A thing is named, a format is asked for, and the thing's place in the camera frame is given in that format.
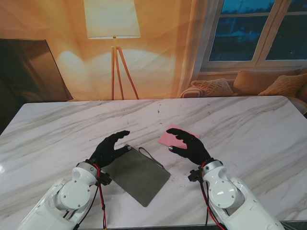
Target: floor lamp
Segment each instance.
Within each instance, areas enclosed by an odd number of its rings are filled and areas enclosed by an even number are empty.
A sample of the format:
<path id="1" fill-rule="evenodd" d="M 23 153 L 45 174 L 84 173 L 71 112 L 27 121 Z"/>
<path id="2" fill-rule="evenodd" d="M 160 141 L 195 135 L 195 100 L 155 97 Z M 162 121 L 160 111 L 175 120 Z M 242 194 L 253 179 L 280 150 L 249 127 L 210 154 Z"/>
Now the floor lamp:
<path id="1" fill-rule="evenodd" d="M 118 52 L 134 94 L 139 99 L 121 47 L 117 45 L 118 38 L 136 38 L 141 36 L 134 0 L 84 0 L 84 10 L 87 37 L 89 39 L 113 39 L 114 46 L 111 47 L 112 100 L 114 100 L 115 64 L 121 98 L 124 99 Z"/>

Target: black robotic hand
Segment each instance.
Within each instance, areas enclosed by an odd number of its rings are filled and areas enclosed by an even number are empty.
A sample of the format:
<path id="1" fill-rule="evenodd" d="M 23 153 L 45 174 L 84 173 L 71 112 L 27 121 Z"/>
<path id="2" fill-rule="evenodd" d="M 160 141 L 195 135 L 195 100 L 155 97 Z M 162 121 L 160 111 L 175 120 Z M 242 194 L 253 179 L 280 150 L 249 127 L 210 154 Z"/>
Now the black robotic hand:
<path id="1" fill-rule="evenodd" d="M 112 163 L 116 158 L 128 152 L 131 149 L 130 146 L 124 146 L 120 149 L 114 150 L 114 145 L 118 139 L 124 138 L 124 136 L 127 136 L 129 133 L 130 131 L 124 130 L 105 138 L 100 142 L 95 152 L 91 155 L 88 160 L 89 163 L 96 164 L 99 168 L 103 168 Z"/>
<path id="2" fill-rule="evenodd" d="M 203 164 L 205 161 L 213 161 L 213 158 L 211 158 L 201 140 L 194 135 L 177 128 L 170 128 L 167 130 L 167 133 L 176 135 L 178 140 L 183 140 L 183 143 L 187 145 L 187 149 L 170 146 L 168 149 L 171 152 L 176 153 L 181 157 L 188 158 L 190 161 L 198 165 Z"/>

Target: window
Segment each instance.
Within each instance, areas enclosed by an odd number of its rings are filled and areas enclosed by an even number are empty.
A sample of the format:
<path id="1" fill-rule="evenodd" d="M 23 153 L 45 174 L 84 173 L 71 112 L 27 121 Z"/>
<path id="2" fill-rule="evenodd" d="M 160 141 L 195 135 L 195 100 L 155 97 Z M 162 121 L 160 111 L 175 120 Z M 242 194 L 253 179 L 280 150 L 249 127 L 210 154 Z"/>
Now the window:
<path id="1" fill-rule="evenodd" d="M 307 0 L 217 0 L 201 71 L 302 66 Z"/>

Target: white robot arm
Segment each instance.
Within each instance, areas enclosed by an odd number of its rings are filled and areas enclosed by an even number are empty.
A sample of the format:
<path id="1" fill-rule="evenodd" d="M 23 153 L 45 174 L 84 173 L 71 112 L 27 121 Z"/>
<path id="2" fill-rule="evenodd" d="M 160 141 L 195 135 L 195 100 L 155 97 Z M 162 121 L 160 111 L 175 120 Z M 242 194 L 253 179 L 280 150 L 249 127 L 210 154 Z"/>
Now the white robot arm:
<path id="1" fill-rule="evenodd" d="M 72 170 L 72 180 L 59 179 L 24 218 L 19 230 L 73 230 L 90 203 L 90 186 L 97 169 L 85 162 Z M 63 212 L 72 211 L 68 219 Z"/>
<path id="2" fill-rule="evenodd" d="M 209 183 L 209 204 L 228 230 L 284 230 L 239 178 L 227 178 L 220 161 L 204 166 L 203 180 Z"/>

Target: lamp shade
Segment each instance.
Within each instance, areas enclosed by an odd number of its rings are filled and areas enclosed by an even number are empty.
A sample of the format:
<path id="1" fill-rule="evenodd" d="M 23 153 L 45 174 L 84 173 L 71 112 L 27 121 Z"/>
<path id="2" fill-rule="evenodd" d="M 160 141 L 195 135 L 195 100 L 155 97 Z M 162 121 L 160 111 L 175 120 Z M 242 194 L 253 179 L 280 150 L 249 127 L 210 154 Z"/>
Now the lamp shade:
<path id="1" fill-rule="evenodd" d="M 140 37 L 134 0 L 84 0 L 87 37 Z"/>

